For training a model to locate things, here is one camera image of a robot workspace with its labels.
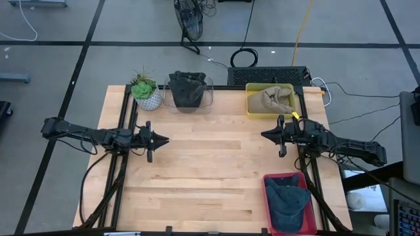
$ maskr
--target wooden table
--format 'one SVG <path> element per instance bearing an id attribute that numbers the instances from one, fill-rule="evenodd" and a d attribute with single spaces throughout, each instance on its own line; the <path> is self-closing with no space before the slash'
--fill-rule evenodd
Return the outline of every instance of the wooden table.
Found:
<path id="1" fill-rule="evenodd" d="M 123 92 L 124 86 L 108 87 L 99 128 L 117 126 Z M 328 127 L 320 89 L 305 87 L 304 98 L 309 118 Z M 211 112 L 205 115 L 174 114 L 164 105 L 155 111 L 139 108 L 137 124 L 146 121 L 170 142 L 156 150 L 153 163 L 130 154 L 117 230 L 165 231 L 173 226 L 173 231 L 260 233 L 268 227 L 262 177 L 297 172 L 297 148 L 288 144 L 286 157 L 278 157 L 279 146 L 260 135 L 276 121 L 248 119 L 244 90 L 215 90 Z M 91 156 L 89 165 L 100 156 Z M 85 218 L 102 199 L 109 164 L 107 157 L 86 180 Z M 318 166 L 325 201 L 352 229 L 337 164 L 318 158 Z M 318 204 L 312 202 L 322 229 Z M 106 225 L 113 203 L 108 207 Z M 76 212 L 74 225 L 79 224 Z"/>

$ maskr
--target white pot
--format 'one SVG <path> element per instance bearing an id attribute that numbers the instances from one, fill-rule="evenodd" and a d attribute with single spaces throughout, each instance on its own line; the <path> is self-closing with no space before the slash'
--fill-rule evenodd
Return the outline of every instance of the white pot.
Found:
<path id="1" fill-rule="evenodd" d="M 159 88 L 156 88 L 153 91 L 153 94 L 148 99 L 138 99 L 135 98 L 138 106 L 146 111 L 152 111 L 160 106 L 163 101 L 162 94 L 159 91 Z"/>

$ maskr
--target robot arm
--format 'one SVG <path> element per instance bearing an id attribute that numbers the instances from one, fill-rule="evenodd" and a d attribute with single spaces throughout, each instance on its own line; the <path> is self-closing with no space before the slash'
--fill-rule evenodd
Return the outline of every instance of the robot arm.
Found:
<path id="1" fill-rule="evenodd" d="M 146 126 L 139 127 L 138 134 L 133 134 L 127 128 L 92 129 L 71 124 L 57 117 L 44 120 L 41 130 L 46 139 L 74 138 L 91 142 L 92 145 L 101 145 L 106 151 L 114 154 L 124 154 L 132 148 L 146 148 L 147 160 L 152 162 L 152 151 L 167 144 L 168 138 L 160 136 L 152 131 L 150 121 Z"/>
<path id="2" fill-rule="evenodd" d="M 280 157 L 286 155 L 285 143 L 290 142 L 304 146 L 309 157 L 319 157 L 323 152 L 330 152 L 361 158 L 376 167 L 387 163 L 385 148 L 377 142 L 362 142 L 336 137 L 323 125 L 309 119 L 298 121 L 293 118 L 292 123 L 284 124 L 284 116 L 281 115 L 277 123 L 275 129 L 262 132 L 261 135 L 280 145 Z M 303 123 L 303 129 L 300 128 L 300 123 Z"/>

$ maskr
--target gray floor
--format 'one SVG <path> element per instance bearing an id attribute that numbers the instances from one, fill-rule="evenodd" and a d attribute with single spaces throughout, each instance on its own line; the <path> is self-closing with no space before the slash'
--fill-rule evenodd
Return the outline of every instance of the gray floor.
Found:
<path id="1" fill-rule="evenodd" d="M 41 41 L 84 41 L 99 0 L 68 0 L 69 7 L 24 9 Z M 290 43 L 296 40 L 309 0 L 264 0 L 255 3 L 249 42 Z M 413 30 L 420 20 L 416 0 L 387 0 L 406 43 L 420 43 Z M 251 5 L 220 3 L 217 15 L 204 18 L 200 41 L 240 42 Z M 32 38 L 20 11 L 0 2 L 0 32 Z M 106 0 L 93 41 L 178 41 L 180 30 L 172 0 Z M 302 34 L 306 43 L 398 43 L 377 0 L 315 0 Z M 237 47 L 202 47 L 202 53 L 229 64 Z M 288 66 L 293 48 L 255 47 L 259 66 Z M 0 46 L 0 71 L 30 73 L 30 84 L 0 83 L 0 100 L 12 102 L 14 115 L 0 136 L 0 235 L 13 233 L 41 162 L 46 140 L 40 129 L 46 117 L 58 114 L 81 46 Z M 410 50 L 420 63 L 420 49 Z M 237 66 L 252 62 L 244 54 Z M 339 82 L 357 94 L 397 95 L 417 83 L 402 49 L 299 48 L 296 65 L 308 66 L 313 77 Z M 227 70 L 182 47 L 89 47 L 66 119 L 97 126 L 108 85 L 124 85 L 134 70 L 145 66 L 163 83 L 175 70 L 203 71 L 216 85 L 225 85 Z M 355 98 L 331 85 L 333 102 L 326 108 L 330 122 L 397 104 L 398 99 Z M 331 125 L 338 136 L 371 140 L 399 116 L 391 108 L 360 119 Z M 402 159 L 400 125 L 384 131 L 378 142 L 386 147 L 388 162 Z M 26 232 L 70 229 L 78 202 L 81 177 L 88 155 L 57 144 Z M 365 168 L 373 168 L 358 162 Z"/>

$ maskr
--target red basket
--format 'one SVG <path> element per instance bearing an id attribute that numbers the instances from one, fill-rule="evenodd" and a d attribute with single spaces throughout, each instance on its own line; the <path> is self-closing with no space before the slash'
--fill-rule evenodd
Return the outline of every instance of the red basket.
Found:
<path id="1" fill-rule="evenodd" d="M 268 218 L 268 225 L 270 226 L 270 232 L 274 236 L 276 235 L 288 235 L 287 233 L 282 233 L 281 231 L 278 231 L 275 229 L 271 224 L 271 216 L 270 216 L 270 210 L 268 209 L 268 199 L 265 189 L 264 180 L 265 178 L 284 178 L 284 177 L 292 177 L 295 174 L 299 175 L 299 183 L 298 187 L 301 187 L 303 189 L 308 189 L 305 182 L 305 176 L 302 172 L 292 172 L 292 173 L 283 173 L 283 174 L 266 174 L 264 177 L 262 177 L 262 188 L 264 190 L 264 200 L 265 200 L 265 207 L 267 211 L 267 218 Z M 303 225 L 299 232 L 295 233 L 295 235 L 314 235 L 317 231 L 316 229 L 316 222 L 315 222 L 315 215 L 314 215 L 314 209 L 312 208 L 312 201 L 309 199 L 308 203 L 304 207 L 303 210 Z"/>

